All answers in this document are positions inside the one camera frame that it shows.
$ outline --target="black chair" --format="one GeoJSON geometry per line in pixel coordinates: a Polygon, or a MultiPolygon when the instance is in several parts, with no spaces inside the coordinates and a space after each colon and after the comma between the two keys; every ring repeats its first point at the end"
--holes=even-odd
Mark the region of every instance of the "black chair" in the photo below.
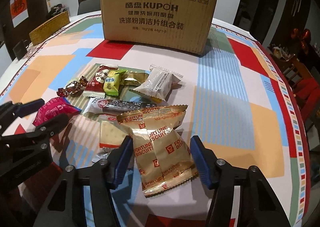
{"type": "Polygon", "coordinates": [[[85,0],[79,4],[78,15],[101,10],[100,0],[85,0]]]}

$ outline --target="red candy package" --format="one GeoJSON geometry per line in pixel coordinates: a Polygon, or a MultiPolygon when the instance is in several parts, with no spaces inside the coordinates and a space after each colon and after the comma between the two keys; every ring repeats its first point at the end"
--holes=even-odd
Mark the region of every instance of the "red candy package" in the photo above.
{"type": "Polygon", "coordinates": [[[39,126],[43,122],[52,119],[61,113],[73,116],[79,111],[81,111],[81,109],[73,107],[65,98],[56,97],[48,101],[38,110],[36,118],[32,124],[39,126]]]}
{"type": "Polygon", "coordinates": [[[100,65],[98,71],[88,83],[83,91],[84,96],[104,98],[106,93],[103,90],[105,79],[108,77],[109,70],[117,70],[118,65],[100,65]]]}

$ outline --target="chinese character poster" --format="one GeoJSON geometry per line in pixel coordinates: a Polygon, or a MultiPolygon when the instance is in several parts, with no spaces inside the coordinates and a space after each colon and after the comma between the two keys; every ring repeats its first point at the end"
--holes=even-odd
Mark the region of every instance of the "chinese character poster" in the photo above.
{"type": "Polygon", "coordinates": [[[27,10],[27,0],[10,0],[10,12],[13,27],[16,27],[23,20],[29,17],[27,10]]]}

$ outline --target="red cloth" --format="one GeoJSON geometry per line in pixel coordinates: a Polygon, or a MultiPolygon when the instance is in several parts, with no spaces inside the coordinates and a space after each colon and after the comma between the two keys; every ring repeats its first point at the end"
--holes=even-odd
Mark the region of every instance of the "red cloth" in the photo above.
{"type": "Polygon", "coordinates": [[[301,117],[305,122],[315,105],[320,101],[320,87],[314,78],[303,79],[297,84],[295,94],[306,101],[300,110],[301,117]]]}

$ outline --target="tablecloth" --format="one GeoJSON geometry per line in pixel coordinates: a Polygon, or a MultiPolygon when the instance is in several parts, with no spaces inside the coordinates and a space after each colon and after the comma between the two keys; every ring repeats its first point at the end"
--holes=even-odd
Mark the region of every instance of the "tablecloth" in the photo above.
{"type": "MultiPolygon", "coordinates": [[[[179,88],[172,90],[168,99],[169,104],[188,105],[178,128],[182,138],[188,143],[191,136],[199,135],[207,148],[233,166],[257,165],[291,226],[301,225],[310,190],[303,122],[289,85],[249,33],[214,21],[204,55],[198,56],[143,44],[108,42],[103,38],[101,15],[89,14],[34,47],[0,94],[0,102],[48,101],[70,79],[92,77],[100,63],[142,71],[155,64],[182,74],[179,88]]],[[[137,96],[128,98],[139,100],[137,96]]],[[[80,108],[88,101],[68,99],[80,108]]],[[[4,135],[33,130],[35,115],[18,118],[4,135]]],[[[51,145],[54,162],[61,167],[90,166],[98,151],[99,122],[81,114],[70,124],[60,148],[51,145]]],[[[112,192],[121,226],[145,227],[204,226],[212,195],[196,178],[145,198],[136,166],[112,192]]],[[[89,188],[84,189],[84,196],[87,223],[94,226],[89,188]]],[[[235,187],[232,226],[237,225],[239,198],[240,188],[235,187]]]]}

